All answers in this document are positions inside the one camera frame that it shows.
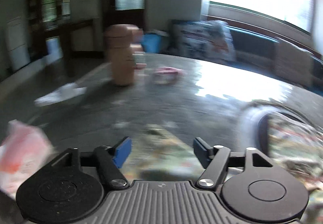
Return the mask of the colourful patterned fleece garment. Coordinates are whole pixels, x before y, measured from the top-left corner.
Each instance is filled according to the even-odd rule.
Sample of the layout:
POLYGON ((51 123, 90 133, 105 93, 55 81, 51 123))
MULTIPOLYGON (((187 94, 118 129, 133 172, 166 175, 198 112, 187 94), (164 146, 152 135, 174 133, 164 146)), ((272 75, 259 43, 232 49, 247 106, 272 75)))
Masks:
MULTIPOLYGON (((322 223, 322 133, 310 125, 272 114, 268 154, 310 193, 303 223, 322 223)), ((133 139, 122 173, 133 180, 197 180, 204 171, 193 149, 160 125, 148 124, 133 139)))

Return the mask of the dark storage bag with zipper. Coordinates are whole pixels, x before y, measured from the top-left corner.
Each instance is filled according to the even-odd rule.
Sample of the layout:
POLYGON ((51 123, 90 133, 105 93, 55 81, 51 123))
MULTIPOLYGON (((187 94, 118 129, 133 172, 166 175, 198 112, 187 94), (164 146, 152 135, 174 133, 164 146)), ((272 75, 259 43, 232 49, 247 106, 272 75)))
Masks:
POLYGON ((301 112, 279 102, 269 102, 257 99, 246 103, 237 115, 235 138, 238 147, 244 151, 248 147, 257 148, 265 155, 268 154, 268 120, 270 115, 279 114, 305 125, 314 124, 301 112))

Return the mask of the white paper sheet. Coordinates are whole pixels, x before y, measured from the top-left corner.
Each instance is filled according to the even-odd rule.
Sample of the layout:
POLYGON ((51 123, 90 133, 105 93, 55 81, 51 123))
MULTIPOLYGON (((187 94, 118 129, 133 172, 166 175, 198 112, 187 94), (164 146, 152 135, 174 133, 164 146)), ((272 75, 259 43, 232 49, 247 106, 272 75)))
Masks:
POLYGON ((46 107, 50 105, 68 102, 74 98, 84 95, 87 87, 79 87, 77 83, 67 83, 53 92, 34 100, 36 107, 46 107))

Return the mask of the small pink toy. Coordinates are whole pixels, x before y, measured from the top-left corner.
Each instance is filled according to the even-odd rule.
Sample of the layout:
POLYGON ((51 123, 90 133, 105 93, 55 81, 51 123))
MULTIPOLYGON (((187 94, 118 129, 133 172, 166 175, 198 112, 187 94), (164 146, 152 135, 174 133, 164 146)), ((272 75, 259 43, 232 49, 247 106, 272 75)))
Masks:
POLYGON ((183 75, 184 71, 175 67, 159 67, 153 72, 153 81, 159 85, 169 85, 176 83, 183 75))

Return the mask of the pink white plastic bag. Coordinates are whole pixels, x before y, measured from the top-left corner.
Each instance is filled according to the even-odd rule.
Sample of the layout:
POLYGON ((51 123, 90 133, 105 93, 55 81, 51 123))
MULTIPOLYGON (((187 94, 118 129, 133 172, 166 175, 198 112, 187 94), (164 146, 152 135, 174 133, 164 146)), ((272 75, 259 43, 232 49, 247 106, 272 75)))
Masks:
POLYGON ((53 155, 54 147, 44 131, 18 120, 8 122, 1 143, 1 191, 15 199, 19 186, 53 155))

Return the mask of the tan plush toy with eyes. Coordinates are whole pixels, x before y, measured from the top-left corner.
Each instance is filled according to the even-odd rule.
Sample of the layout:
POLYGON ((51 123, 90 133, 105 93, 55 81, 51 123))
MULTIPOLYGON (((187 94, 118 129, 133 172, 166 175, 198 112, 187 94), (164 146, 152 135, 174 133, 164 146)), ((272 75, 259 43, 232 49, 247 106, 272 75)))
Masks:
POLYGON ((111 63, 112 78, 116 85, 133 84, 135 71, 145 68, 141 45, 143 35, 142 29, 131 24, 112 25, 105 31, 107 58, 111 63))

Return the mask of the butterfly print pillow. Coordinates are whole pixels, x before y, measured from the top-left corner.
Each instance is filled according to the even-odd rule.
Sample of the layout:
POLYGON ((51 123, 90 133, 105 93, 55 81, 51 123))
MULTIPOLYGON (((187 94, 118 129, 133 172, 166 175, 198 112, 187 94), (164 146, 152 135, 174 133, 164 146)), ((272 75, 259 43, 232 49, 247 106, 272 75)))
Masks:
POLYGON ((174 55, 220 64, 237 59, 230 29, 224 21, 173 21, 170 35, 174 55))

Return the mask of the blue corner sofa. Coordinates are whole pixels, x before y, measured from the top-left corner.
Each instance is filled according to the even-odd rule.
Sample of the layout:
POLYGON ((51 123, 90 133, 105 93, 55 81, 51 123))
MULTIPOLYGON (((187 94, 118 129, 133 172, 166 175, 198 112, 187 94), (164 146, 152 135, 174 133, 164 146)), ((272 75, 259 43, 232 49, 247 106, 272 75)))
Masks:
MULTIPOLYGON (((228 27, 237 59, 222 65, 263 74, 308 90, 322 89, 322 60, 310 51, 278 37, 271 38, 242 28, 228 27)), ((168 45, 161 53, 174 55, 170 30, 168 45)))

